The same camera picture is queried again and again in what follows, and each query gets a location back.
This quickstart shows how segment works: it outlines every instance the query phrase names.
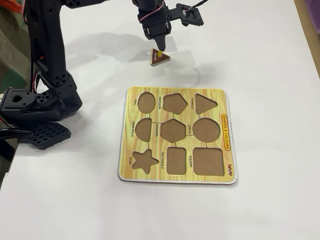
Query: oval cutout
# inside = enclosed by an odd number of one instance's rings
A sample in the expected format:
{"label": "oval cutout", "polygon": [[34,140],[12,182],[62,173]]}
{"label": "oval cutout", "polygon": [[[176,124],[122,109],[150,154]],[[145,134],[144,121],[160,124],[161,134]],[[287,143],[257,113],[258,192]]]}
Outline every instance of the oval cutout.
{"label": "oval cutout", "polygon": [[156,106],[156,99],[153,94],[145,91],[138,99],[138,109],[143,114],[150,114]]}
{"label": "oval cutout", "polygon": [[200,118],[193,124],[193,135],[201,142],[212,143],[220,137],[220,126],[211,118]]}

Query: red wire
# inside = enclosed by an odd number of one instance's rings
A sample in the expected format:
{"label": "red wire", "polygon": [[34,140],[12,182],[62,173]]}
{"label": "red wire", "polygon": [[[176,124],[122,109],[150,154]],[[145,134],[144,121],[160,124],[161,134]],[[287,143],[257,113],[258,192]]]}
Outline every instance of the red wire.
{"label": "red wire", "polygon": [[141,23],[144,19],[146,19],[147,17],[149,17],[150,15],[158,12],[162,7],[164,6],[164,2],[162,2],[161,6],[159,6],[158,8],[156,8],[155,10],[153,10],[152,12],[148,13],[147,15],[145,15],[144,17],[139,19],[139,23]]}

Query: square cutout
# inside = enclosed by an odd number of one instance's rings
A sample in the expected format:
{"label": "square cutout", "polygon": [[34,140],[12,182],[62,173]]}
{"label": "square cutout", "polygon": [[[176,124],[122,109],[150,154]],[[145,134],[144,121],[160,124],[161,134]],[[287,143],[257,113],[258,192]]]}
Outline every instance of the square cutout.
{"label": "square cutout", "polygon": [[220,148],[193,149],[193,171],[202,176],[224,176],[224,159]]}

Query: screw hole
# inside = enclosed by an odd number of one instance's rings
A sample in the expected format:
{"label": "screw hole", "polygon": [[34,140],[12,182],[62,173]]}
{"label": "screw hole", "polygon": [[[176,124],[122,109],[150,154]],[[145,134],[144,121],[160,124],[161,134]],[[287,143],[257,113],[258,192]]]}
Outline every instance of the screw hole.
{"label": "screw hole", "polygon": [[15,95],[14,98],[12,99],[12,102],[18,103],[22,100],[22,97],[19,95]]}

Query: triangle block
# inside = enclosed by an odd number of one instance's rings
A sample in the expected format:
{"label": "triangle block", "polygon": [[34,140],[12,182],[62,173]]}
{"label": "triangle block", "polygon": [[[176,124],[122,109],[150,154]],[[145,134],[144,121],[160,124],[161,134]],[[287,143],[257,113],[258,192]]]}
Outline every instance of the triangle block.
{"label": "triangle block", "polygon": [[170,57],[167,54],[164,54],[163,52],[154,48],[151,49],[151,59],[150,59],[151,66],[155,66],[169,60],[170,60]]}
{"label": "triangle block", "polygon": [[195,95],[195,113],[200,115],[200,114],[203,114],[204,112],[210,110],[210,109],[213,109],[213,108],[216,108],[218,106],[218,104],[205,97],[205,96],[202,96],[200,94],[196,94]]}

